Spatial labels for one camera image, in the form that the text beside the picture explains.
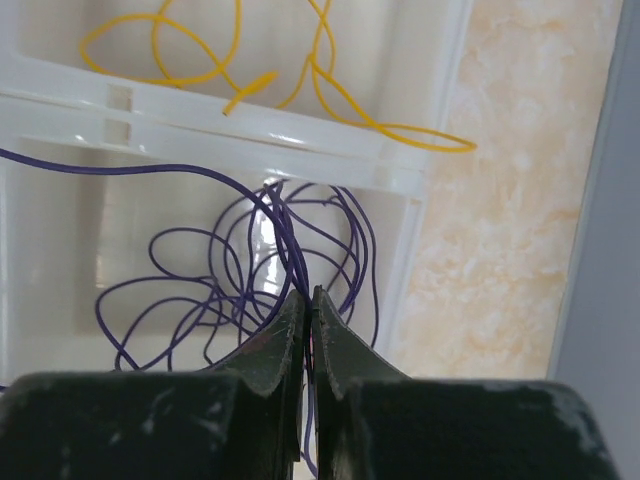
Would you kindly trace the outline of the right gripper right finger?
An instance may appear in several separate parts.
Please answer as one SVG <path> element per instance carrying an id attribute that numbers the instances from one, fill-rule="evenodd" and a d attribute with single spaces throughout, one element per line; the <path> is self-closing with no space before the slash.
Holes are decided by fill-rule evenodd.
<path id="1" fill-rule="evenodd" d="M 310 326 L 318 477 L 367 479 L 362 388 L 368 383 L 404 381 L 409 376 L 346 325 L 321 286 L 314 288 Z"/>

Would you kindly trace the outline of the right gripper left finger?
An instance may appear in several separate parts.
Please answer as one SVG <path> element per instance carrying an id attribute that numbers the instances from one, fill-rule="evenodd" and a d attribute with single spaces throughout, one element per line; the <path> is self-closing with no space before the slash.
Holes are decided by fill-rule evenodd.
<path id="1" fill-rule="evenodd" d="M 304 297 L 289 293 L 269 324 L 209 379 L 210 479 L 290 479 L 300 460 Z"/>

